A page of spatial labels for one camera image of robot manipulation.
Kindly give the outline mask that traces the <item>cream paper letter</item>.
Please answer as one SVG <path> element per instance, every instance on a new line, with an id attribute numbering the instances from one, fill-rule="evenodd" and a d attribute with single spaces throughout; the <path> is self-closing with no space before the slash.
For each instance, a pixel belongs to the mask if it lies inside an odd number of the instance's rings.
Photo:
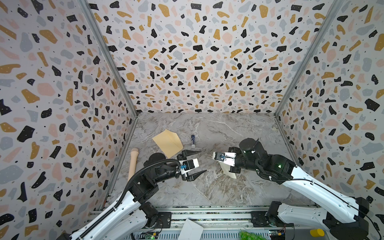
<path id="1" fill-rule="evenodd" d="M 231 170 L 231 166 L 226 165 L 226 164 L 224 164 L 224 163 L 222 163 L 222 162 L 219 162 L 219 164 L 220 164 L 220 166 L 221 166 L 221 168 L 222 168 L 222 170 L 223 170 L 223 173 L 224 173 L 225 175 L 227 175 L 228 177 L 230 177 L 230 178 L 232 178 L 232 179 L 236 179 L 236 178 L 237 178 L 235 173 L 231 173 L 231 172 L 230 172 L 230 170 Z"/>

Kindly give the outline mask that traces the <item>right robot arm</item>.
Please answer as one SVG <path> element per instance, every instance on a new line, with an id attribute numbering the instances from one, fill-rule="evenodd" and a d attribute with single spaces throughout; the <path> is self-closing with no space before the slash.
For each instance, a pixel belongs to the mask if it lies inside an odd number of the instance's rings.
<path id="1" fill-rule="evenodd" d="M 364 198 L 341 194 L 319 182 L 293 161 L 268 154 L 259 140 L 247 138 L 215 159 L 230 167 L 230 172 L 254 171 L 267 181 L 290 188 L 313 201 L 315 207 L 298 207 L 273 201 L 263 223 L 282 227 L 299 224 L 329 232 L 338 240 L 363 240 L 369 234 L 366 220 L 370 203 Z"/>

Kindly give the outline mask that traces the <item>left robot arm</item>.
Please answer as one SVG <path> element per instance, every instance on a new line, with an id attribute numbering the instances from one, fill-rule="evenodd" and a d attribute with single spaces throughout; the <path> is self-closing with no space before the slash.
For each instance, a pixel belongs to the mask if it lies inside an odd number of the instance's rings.
<path id="1" fill-rule="evenodd" d="M 175 159 L 154 153 L 127 182 L 122 194 L 101 214 L 72 234 L 63 233 L 60 240 L 112 240 L 132 235 L 143 228 L 167 228 L 169 220 L 149 202 L 159 191 L 159 183 L 169 179 L 195 181 L 205 171 L 189 172 L 199 167 L 192 156 L 197 151 L 183 150 Z"/>

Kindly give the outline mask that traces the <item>blue white glue stick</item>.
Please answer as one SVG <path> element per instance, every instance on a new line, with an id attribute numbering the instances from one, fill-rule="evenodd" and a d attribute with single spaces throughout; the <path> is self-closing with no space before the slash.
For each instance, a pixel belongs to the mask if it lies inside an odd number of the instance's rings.
<path id="1" fill-rule="evenodd" d="M 191 147 L 194 149 L 196 147 L 195 135 L 191 135 Z"/>

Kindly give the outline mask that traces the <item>wooden roller pin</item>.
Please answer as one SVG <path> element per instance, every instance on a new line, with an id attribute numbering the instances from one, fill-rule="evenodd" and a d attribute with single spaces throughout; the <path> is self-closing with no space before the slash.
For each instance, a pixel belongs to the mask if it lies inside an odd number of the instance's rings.
<path id="1" fill-rule="evenodd" d="M 139 155 L 139 149 L 133 148 L 131 150 L 131 155 L 130 155 L 130 167 L 129 167 L 128 180 L 130 180 L 133 177 L 133 175 L 136 173 L 138 155 Z"/>

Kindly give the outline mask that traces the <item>white paper sheet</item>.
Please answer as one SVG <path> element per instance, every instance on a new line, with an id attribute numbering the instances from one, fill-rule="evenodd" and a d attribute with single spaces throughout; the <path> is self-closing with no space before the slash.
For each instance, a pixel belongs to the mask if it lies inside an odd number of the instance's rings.
<path id="1" fill-rule="evenodd" d="M 199 224 L 186 219 L 183 228 L 179 234 L 178 240 L 200 240 L 204 228 Z"/>

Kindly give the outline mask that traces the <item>green plastic object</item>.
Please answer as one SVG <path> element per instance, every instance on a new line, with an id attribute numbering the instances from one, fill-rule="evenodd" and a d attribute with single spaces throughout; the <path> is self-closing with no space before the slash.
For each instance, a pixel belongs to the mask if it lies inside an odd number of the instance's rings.
<path id="1" fill-rule="evenodd" d="M 246 231 L 241 231 L 239 233 L 240 240 L 266 240 L 263 236 L 257 235 L 255 233 L 249 233 Z"/>

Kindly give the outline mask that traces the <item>right circuit board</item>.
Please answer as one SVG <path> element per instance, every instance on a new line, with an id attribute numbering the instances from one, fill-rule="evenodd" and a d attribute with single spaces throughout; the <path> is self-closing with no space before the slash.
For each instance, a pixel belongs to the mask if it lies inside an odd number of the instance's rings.
<path id="1" fill-rule="evenodd" d="M 284 230 L 269 230 L 271 240 L 285 240 L 286 232 Z"/>

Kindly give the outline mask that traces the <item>yellow round object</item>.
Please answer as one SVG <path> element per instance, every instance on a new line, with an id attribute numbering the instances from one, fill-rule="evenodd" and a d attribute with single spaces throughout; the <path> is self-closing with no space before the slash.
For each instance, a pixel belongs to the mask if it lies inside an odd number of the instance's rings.
<path id="1" fill-rule="evenodd" d="M 312 229 L 310 230 L 310 235 L 313 238 L 320 238 L 325 236 L 325 232 L 322 229 Z"/>

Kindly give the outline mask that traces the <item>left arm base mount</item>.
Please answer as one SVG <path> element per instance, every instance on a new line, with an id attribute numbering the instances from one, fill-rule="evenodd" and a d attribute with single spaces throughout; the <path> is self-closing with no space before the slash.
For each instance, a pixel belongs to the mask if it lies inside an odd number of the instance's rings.
<path id="1" fill-rule="evenodd" d="M 159 212 L 149 216 L 145 228 L 169 229 L 171 227 L 171 221 L 171 212 Z"/>

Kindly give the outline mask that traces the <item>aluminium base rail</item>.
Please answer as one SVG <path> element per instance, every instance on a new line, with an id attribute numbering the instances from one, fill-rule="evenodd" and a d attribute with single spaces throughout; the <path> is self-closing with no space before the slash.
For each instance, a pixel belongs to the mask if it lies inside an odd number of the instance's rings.
<path id="1" fill-rule="evenodd" d="M 295 224 L 293 227 L 258 227 L 251 223 L 252 211 L 268 211 L 268 206 L 198 206 L 198 207 L 165 207 L 156 206 L 159 212 L 171 212 L 172 221 L 169 229 L 143 228 L 132 235 L 113 240 L 139 240 L 143 232 L 159 232 L 158 240 L 177 240 L 186 219 L 204 228 L 201 240 L 239 240 L 239 233 L 246 231 L 263 236 L 270 240 L 269 230 L 284 230 L 286 240 L 312 240 L 311 228 Z"/>

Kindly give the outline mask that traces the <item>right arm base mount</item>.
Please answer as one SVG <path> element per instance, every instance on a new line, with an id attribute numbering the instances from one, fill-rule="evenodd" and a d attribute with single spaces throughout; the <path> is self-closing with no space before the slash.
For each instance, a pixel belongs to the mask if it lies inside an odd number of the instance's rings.
<path id="1" fill-rule="evenodd" d="M 252 211 L 251 223 L 254 228 L 258 227 L 293 227 L 294 224 L 283 223 L 278 217 L 269 217 L 267 211 Z"/>

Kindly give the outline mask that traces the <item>right aluminium corner post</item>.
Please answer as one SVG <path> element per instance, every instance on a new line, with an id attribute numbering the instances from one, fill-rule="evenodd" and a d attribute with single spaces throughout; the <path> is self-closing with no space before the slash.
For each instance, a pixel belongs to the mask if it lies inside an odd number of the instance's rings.
<path id="1" fill-rule="evenodd" d="M 322 42 L 322 39 L 324 38 L 324 35 L 329 30 L 329 27 L 331 26 L 333 20 L 335 19 L 338 11 L 343 5 L 342 0 L 334 0 L 330 6 L 329 11 L 327 12 L 326 19 L 323 21 L 323 24 L 321 25 L 317 35 L 314 38 L 314 41 L 311 43 L 305 57 L 303 58 L 302 62 L 300 63 L 298 70 L 296 71 L 293 80 L 291 81 L 290 85 L 287 88 L 287 91 L 285 92 L 281 102 L 279 103 L 279 106 L 277 107 L 276 112 L 274 113 L 274 117 L 276 120 L 278 120 L 279 115 L 282 113 L 283 108 L 285 104 L 288 102 L 290 95 L 292 92 L 294 92 L 295 86 L 298 84 L 301 76 L 303 75 L 303 72 L 305 71 L 307 65 L 310 63 L 311 59 L 314 57 L 315 53 L 317 52 L 317 48 L 319 47 L 320 43 Z"/>

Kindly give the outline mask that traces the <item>aluminium corner post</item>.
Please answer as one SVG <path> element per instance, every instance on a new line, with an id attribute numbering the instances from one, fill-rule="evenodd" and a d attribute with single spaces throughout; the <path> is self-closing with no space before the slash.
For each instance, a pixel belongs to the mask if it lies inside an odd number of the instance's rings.
<path id="1" fill-rule="evenodd" d="M 303 72 L 305 71 L 307 65 L 310 63 L 311 59 L 314 57 L 315 53 L 317 52 L 317 48 L 319 47 L 320 43 L 322 42 L 322 39 L 324 38 L 324 35 L 329 30 L 329 27 L 331 26 L 333 20 L 335 19 L 338 11 L 343 5 L 342 0 L 334 0 L 330 6 L 329 11 L 327 12 L 326 19 L 323 21 L 323 24 L 321 25 L 317 35 L 314 38 L 314 41 L 311 43 L 305 57 L 303 58 L 302 62 L 300 63 L 298 70 L 296 71 L 293 80 L 291 81 L 290 85 L 287 88 L 287 91 L 285 92 L 281 102 L 279 103 L 279 106 L 277 107 L 276 112 L 274 113 L 274 117 L 276 120 L 278 120 L 279 115 L 282 113 L 283 108 L 285 104 L 288 102 L 290 95 L 292 92 L 294 92 L 295 86 L 298 84 L 301 76 L 303 75 Z"/>
<path id="2" fill-rule="evenodd" d="M 85 16 L 85 19 L 87 20 L 90 29 L 92 30 L 96 42 L 99 44 L 100 50 L 103 54 L 103 56 L 106 59 L 107 64 L 110 67 L 110 70 L 117 82 L 118 87 L 121 90 L 121 93 L 127 103 L 127 108 L 129 109 L 129 113 L 132 115 L 132 118 L 135 120 L 138 117 L 138 113 L 134 107 L 134 104 L 131 101 L 131 98 L 129 96 L 129 93 L 126 89 L 126 86 L 122 80 L 121 75 L 119 74 L 118 68 L 116 66 L 116 63 L 111 55 L 111 52 L 109 51 L 108 45 L 104 41 L 103 33 L 99 28 L 99 25 L 97 23 L 97 20 L 94 16 L 94 13 L 92 12 L 88 1 L 78 1 L 80 5 L 80 9 L 83 11 L 83 14 Z"/>

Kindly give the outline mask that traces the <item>left aluminium corner post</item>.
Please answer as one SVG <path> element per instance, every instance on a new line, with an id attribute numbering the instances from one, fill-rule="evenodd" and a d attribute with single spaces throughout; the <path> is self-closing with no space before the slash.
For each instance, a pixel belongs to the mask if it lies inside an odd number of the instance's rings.
<path id="1" fill-rule="evenodd" d="M 127 103 L 127 108 L 129 109 L 129 113 L 132 115 L 132 118 L 135 120 L 138 117 L 138 113 L 134 107 L 134 104 L 131 101 L 131 98 L 129 96 L 129 93 L 126 89 L 126 86 L 122 80 L 121 75 L 119 74 L 118 68 L 116 66 L 116 63 L 111 55 L 111 52 L 109 51 L 108 45 L 104 41 L 103 33 L 99 28 L 99 25 L 97 23 L 97 20 L 94 16 L 94 13 L 92 12 L 88 1 L 78 1 L 80 5 L 80 9 L 83 11 L 83 14 L 85 16 L 85 19 L 87 20 L 90 29 L 92 30 L 96 42 L 99 44 L 100 50 L 103 54 L 103 56 L 106 59 L 107 64 L 110 67 L 110 70 L 117 82 L 118 87 L 121 90 L 121 93 Z"/>

